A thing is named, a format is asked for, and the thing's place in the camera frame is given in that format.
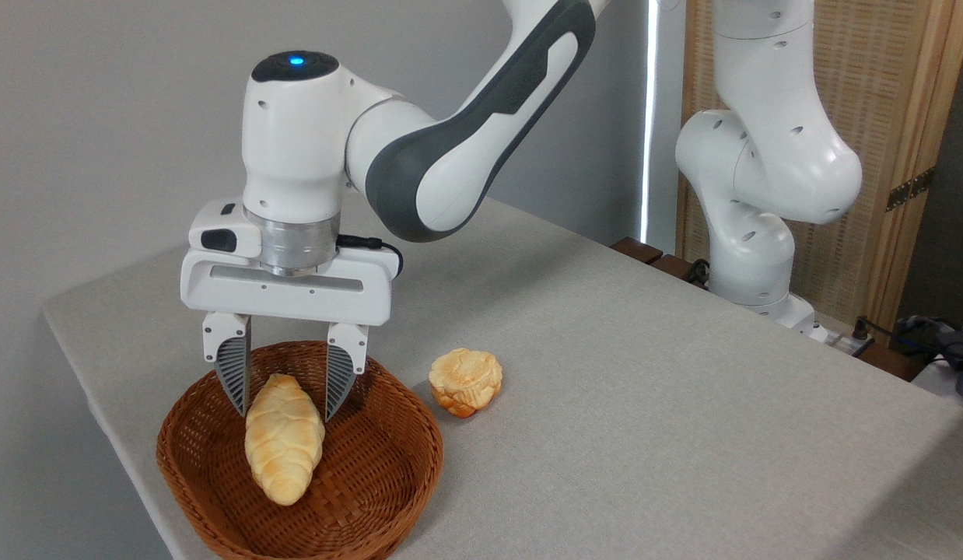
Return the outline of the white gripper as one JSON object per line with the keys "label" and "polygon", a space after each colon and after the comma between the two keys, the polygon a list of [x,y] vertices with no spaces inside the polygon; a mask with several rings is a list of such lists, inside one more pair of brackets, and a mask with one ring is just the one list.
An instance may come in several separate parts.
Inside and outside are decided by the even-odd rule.
{"label": "white gripper", "polygon": [[367,325],[380,326],[391,316],[391,283],[398,264],[393,251],[341,249],[317,272],[285,277],[246,257],[190,250],[180,270],[180,298],[187,307],[208,311],[203,321],[205,361],[214,366],[226,396],[243,417],[250,407],[248,315],[330,322],[325,390],[329,422],[365,372]]}

